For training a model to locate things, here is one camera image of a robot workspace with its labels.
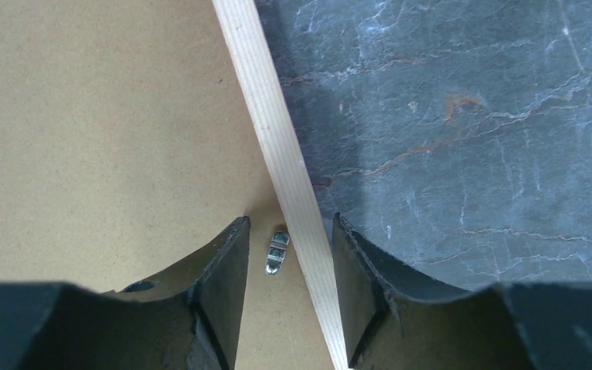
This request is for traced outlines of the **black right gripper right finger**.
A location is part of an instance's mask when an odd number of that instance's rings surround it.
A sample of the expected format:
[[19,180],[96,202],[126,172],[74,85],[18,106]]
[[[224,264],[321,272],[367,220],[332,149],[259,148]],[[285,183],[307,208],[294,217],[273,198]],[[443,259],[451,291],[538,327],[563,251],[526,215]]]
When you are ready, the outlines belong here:
[[592,282],[467,291],[377,247],[335,216],[332,256],[353,369],[592,369]]

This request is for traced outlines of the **pink wooden picture frame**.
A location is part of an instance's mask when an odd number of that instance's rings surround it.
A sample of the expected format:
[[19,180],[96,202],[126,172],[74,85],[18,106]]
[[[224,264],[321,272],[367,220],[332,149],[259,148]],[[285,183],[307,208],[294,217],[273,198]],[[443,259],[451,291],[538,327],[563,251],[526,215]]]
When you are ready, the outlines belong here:
[[256,5],[213,5],[332,364],[347,369],[330,244]]

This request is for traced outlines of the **brown cardboard backing board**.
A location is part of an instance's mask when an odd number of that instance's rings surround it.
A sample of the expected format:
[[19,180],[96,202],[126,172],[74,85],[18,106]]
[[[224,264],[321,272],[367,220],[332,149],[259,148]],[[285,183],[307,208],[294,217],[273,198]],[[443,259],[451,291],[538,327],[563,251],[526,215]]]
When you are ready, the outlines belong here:
[[332,368],[213,4],[0,1],[0,281],[119,291],[243,215],[237,368]]

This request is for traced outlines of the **silver metal frame clip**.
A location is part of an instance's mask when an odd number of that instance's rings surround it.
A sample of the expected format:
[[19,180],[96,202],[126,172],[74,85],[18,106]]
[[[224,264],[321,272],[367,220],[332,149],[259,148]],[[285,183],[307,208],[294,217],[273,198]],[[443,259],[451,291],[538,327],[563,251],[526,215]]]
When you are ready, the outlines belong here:
[[290,241],[290,235],[286,230],[277,230],[274,232],[264,265],[264,270],[267,274],[276,275],[281,271]]

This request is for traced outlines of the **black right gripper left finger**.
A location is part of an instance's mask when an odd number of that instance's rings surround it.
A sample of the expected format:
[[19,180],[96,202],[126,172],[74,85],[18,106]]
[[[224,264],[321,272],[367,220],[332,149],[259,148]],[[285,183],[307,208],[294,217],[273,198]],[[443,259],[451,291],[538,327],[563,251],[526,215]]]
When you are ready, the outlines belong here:
[[122,291],[0,282],[0,369],[232,369],[251,222]]

